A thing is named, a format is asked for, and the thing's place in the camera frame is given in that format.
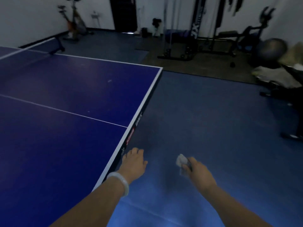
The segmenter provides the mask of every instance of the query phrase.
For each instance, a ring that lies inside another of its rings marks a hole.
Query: person's left hand
[[[122,165],[117,172],[125,178],[128,184],[140,178],[145,172],[147,161],[143,160],[143,152],[142,149],[133,148],[122,158]]]

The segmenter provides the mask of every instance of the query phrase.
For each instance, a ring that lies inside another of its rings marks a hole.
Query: hand
[[[188,160],[191,163],[192,171],[188,168],[187,165],[184,164],[182,165],[182,168],[186,170],[189,178],[197,190],[202,195],[204,195],[212,186],[216,186],[217,183],[207,167],[204,166],[201,162],[198,162],[193,157],[188,158]]]
[[[143,160],[143,152],[142,149],[133,148],[122,158],[122,165],[117,172],[125,178],[129,185],[145,172],[147,161]]]

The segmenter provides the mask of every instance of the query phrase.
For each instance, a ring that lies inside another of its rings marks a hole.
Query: brown floor mat
[[[226,50],[229,43],[216,42],[215,45],[217,50]],[[247,63],[247,55],[241,52],[238,52],[235,58],[197,53],[191,61],[158,59],[157,56],[163,54],[161,38],[144,38],[136,49],[149,51],[141,64],[163,67],[165,71],[256,84],[255,77],[251,74],[253,68]],[[172,56],[179,57],[184,51],[185,44],[174,43],[172,45]],[[235,68],[230,67],[232,61],[236,64]]]

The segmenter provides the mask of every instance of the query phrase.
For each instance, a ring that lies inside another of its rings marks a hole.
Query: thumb
[[[191,174],[191,170],[188,168],[187,165],[183,164],[183,165],[182,165],[182,168],[187,172],[187,175],[190,175],[190,174]]]

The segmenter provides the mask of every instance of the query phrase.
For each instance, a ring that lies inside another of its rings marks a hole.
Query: left arm
[[[143,161],[143,150],[133,148],[123,156],[122,165],[117,172],[130,184],[143,175],[146,165],[147,161]],[[116,177],[109,177],[50,227],[106,227],[123,194],[123,183]]]

